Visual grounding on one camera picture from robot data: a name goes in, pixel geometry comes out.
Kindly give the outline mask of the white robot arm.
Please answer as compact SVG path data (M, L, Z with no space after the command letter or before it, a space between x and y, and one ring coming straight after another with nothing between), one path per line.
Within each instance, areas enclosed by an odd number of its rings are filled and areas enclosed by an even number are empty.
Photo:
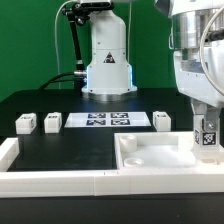
M82 0L90 11L92 59L82 92L103 99L134 92L130 34L109 7L112 0ZM155 8L171 20L169 48L177 88L192 99L202 127L218 128L224 107L224 0L154 0Z

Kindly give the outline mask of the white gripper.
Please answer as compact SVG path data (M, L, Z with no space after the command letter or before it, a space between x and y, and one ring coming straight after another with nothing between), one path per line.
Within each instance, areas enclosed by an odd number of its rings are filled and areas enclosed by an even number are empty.
M224 47L206 47L204 53L211 78L224 89ZM203 129L206 132L217 131L220 108L224 107L224 96L208 81L198 55L193 60L183 60L182 53L176 51L173 58L179 92L194 98L191 100L193 127L201 129L204 118ZM206 106L205 114L201 101L209 104Z

